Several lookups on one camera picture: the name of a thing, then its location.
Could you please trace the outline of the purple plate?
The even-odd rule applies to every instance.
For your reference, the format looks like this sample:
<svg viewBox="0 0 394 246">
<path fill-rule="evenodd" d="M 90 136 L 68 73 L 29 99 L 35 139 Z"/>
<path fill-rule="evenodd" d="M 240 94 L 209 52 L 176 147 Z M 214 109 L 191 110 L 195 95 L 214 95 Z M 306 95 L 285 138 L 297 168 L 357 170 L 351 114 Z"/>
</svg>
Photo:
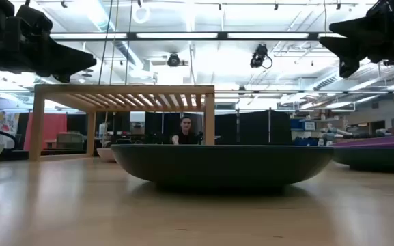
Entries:
<svg viewBox="0 0 394 246">
<path fill-rule="evenodd" d="M 374 137 L 367 139 L 344 139 L 333 144 L 334 147 L 372 147 L 372 148 L 394 148 L 394 136 Z"/>
</svg>

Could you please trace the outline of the pink plate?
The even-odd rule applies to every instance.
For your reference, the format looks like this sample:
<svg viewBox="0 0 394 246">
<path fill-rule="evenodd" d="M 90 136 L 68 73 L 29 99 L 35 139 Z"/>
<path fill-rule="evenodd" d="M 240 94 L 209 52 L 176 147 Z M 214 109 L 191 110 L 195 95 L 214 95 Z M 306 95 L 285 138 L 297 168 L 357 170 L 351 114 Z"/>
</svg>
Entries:
<svg viewBox="0 0 394 246">
<path fill-rule="evenodd" d="M 97 148 L 98 156 L 102 162 L 115 163 L 115 157 L 111 148 Z"/>
</svg>

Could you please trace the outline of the dark blue-teal plate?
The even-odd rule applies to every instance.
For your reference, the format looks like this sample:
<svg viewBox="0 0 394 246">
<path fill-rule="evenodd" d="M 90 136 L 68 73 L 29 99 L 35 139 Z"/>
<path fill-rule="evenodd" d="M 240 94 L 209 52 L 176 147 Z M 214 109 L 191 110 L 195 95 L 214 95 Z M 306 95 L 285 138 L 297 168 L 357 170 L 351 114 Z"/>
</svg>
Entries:
<svg viewBox="0 0 394 246">
<path fill-rule="evenodd" d="M 332 147 L 270 145 L 111 146 L 130 175 L 168 187 L 202 189 L 283 187 L 319 174 Z"/>
</svg>

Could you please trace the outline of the wooden slatted shelf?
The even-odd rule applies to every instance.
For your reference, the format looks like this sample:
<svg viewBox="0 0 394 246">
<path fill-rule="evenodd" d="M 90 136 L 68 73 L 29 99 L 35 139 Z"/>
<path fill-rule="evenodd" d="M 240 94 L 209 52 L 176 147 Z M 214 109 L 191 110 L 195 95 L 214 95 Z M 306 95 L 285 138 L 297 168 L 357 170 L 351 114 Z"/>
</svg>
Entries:
<svg viewBox="0 0 394 246">
<path fill-rule="evenodd" d="M 51 100 L 87 114 L 85 154 L 42 156 L 44 103 Z M 31 122 L 29 160 L 57 161 L 94 155 L 96 114 L 99 111 L 202 112 L 203 139 L 214 145 L 215 89 L 213 85 L 36 85 Z"/>
</svg>

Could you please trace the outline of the blue storage bin shelf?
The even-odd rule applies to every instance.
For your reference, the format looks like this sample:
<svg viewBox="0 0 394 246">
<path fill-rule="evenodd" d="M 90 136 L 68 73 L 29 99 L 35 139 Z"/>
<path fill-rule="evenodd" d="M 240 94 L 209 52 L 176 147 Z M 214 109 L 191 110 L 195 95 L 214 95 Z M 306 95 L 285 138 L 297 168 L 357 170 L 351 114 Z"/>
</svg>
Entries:
<svg viewBox="0 0 394 246">
<path fill-rule="evenodd" d="M 315 122 L 291 119 L 290 128 L 292 141 L 295 146 L 317 146 L 318 133 Z"/>
</svg>

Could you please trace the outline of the red partition panel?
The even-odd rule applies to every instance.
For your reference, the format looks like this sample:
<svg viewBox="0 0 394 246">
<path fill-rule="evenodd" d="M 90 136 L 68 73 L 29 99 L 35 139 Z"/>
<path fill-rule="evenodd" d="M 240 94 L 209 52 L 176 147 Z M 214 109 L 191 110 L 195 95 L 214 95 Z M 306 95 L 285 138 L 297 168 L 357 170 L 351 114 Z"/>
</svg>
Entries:
<svg viewBox="0 0 394 246">
<path fill-rule="evenodd" d="M 23 150 L 30 150 L 31 137 L 37 135 L 32 131 L 33 114 L 28 115 L 27 128 L 25 132 L 25 140 Z M 48 148 L 48 142 L 57 139 L 57 134 L 67 131 L 67 115 L 56 113 L 45 113 L 42 131 L 42 148 Z"/>
</svg>

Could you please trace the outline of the colourful poster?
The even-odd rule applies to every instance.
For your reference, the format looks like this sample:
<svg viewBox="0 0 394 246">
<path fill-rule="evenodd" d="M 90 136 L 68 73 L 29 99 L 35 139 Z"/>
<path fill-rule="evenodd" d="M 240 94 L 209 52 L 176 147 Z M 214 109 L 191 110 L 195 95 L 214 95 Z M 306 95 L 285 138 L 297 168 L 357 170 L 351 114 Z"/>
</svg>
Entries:
<svg viewBox="0 0 394 246">
<path fill-rule="evenodd" d="M 0 112 L 0 131 L 15 136 L 18 130 L 19 113 Z M 0 143 L 6 148 L 11 148 L 14 141 L 5 135 L 0 135 Z"/>
</svg>

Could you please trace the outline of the grey box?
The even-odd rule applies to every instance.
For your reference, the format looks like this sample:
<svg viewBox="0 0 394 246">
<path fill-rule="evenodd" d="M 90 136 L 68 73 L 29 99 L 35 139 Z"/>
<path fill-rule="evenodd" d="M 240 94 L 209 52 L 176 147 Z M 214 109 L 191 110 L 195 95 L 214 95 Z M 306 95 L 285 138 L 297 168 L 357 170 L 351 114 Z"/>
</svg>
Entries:
<svg viewBox="0 0 394 246">
<path fill-rule="evenodd" d="M 57 134 L 56 147 L 71 150 L 82 150 L 84 139 L 80 133 L 61 132 Z"/>
</svg>

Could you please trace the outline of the person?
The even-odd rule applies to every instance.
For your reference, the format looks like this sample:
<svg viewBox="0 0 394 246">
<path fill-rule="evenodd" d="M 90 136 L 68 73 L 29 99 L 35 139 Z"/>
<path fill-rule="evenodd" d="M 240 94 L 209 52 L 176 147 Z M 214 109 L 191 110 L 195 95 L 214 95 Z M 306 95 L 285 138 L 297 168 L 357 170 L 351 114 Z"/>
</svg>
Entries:
<svg viewBox="0 0 394 246">
<path fill-rule="evenodd" d="M 200 138 L 191 130 L 192 121 L 184 116 L 180 122 L 180 130 L 171 137 L 173 145 L 199 144 Z"/>
</svg>

